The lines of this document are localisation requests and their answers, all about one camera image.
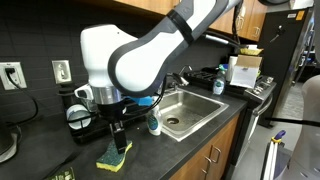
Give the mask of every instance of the cabinet door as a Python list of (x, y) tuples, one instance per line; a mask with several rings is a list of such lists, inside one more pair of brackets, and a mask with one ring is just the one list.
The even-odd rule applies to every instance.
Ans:
[(255, 0), (244, 0), (237, 18), (237, 30), (240, 37), (246, 38), (250, 22), (252, 7)]
[(232, 34), (233, 14), (234, 8), (222, 15), (221, 17), (219, 17), (219, 19), (212, 23), (209, 28)]
[(229, 156), (231, 143), (237, 125), (238, 116), (236, 116), (227, 127), (221, 131), (217, 138), (212, 141), (210, 153), (210, 166), (208, 169), (207, 180), (220, 180)]
[(179, 169), (170, 179), (171, 180), (201, 180), (205, 179), (209, 167), (209, 155), (211, 147), (206, 145), (198, 151), (186, 164)]
[(159, 14), (167, 14), (180, 1), (179, 0), (164, 0), (164, 1), (150, 1), (150, 0), (115, 0), (120, 3), (135, 6), (137, 8), (156, 12)]
[(259, 41), (266, 12), (267, 6), (261, 4), (258, 0), (254, 1), (248, 32), (246, 35), (247, 39)]

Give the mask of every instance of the coffee maker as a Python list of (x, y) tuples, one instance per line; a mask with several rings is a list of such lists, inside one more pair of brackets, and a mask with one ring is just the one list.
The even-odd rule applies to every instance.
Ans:
[(0, 163), (12, 158), (17, 152), (17, 135), (0, 119)]

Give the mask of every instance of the black tile wall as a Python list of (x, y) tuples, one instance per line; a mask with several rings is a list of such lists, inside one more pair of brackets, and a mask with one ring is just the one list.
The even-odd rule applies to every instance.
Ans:
[[(116, 24), (129, 34), (141, 37), (156, 22), (64, 0), (0, 2), (0, 62), (21, 62), (27, 90), (40, 102), (40, 114), (63, 113), (52, 60), (69, 60), (73, 81), (87, 83), (80, 33), (83, 28), (95, 24)], [(169, 70), (179, 72), (185, 64), (196, 70), (216, 66), (230, 51), (225, 46), (199, 39)], [(28, 97), (19, 90), (5, 91), (2, 83), (0, 102), (0, 119), (5, 121), (20, 121), (34, 112)]]

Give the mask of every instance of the faucet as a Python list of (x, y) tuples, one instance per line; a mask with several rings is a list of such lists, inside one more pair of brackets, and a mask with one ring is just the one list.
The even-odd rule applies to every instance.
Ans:
[(185, 65), (183, 66), (183, 68), (181, 69), (180, 73), (167, 73), (167, 76), (171, 76), (176, 82), (172, 82), (169, 87), (174, 88), (174, 91), (177, 90), (178, 86), (187, 86), (189, 84), (189, 82), (184, 79), (181, 74), (184, 71), (184, 69), (188, 67), (190, 70), (192, 70), (191, 66), (189, 65)]

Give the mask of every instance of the sink drain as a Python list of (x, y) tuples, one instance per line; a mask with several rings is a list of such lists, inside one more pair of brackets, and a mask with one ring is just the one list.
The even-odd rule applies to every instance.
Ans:
[(168, 118), (167, 119), (167, 122), (169, 123), (169, 124), (178, 124), (179, 123), (179, 119), (178, 118)]

